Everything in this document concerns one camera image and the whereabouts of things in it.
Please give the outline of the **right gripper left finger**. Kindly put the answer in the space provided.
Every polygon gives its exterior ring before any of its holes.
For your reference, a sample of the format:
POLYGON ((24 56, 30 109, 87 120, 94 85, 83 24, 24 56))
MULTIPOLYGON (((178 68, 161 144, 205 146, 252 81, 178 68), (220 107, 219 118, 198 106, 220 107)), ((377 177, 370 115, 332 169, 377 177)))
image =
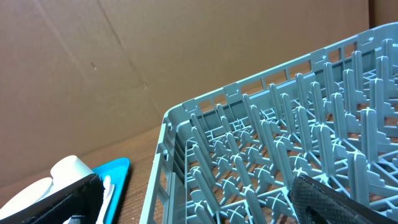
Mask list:
POLYGON ((103 204, 103 180, 90 174, 33 205, 1 220, 3 224, 63 223, 73 216, 95 223, 103 204))

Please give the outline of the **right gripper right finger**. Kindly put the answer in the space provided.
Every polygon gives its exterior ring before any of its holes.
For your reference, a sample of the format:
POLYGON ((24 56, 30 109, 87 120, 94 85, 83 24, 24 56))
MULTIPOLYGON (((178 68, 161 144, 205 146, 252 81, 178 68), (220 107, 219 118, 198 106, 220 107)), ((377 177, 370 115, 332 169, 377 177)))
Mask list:
POLYGON ((294 178, 289 200, 300 224, 397 224, 307 175, 294 178))

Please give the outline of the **white round plate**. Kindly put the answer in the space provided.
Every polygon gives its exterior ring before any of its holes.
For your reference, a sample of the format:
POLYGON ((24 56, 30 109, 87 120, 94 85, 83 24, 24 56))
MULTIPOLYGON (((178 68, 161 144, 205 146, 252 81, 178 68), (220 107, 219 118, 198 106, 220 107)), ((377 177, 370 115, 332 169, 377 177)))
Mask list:
POLYGON ((52 183, 53 179, 51 177, 45 177, 21 190, 1 208, 1 219, 20 212, 38 202, 49 193, 52 183))

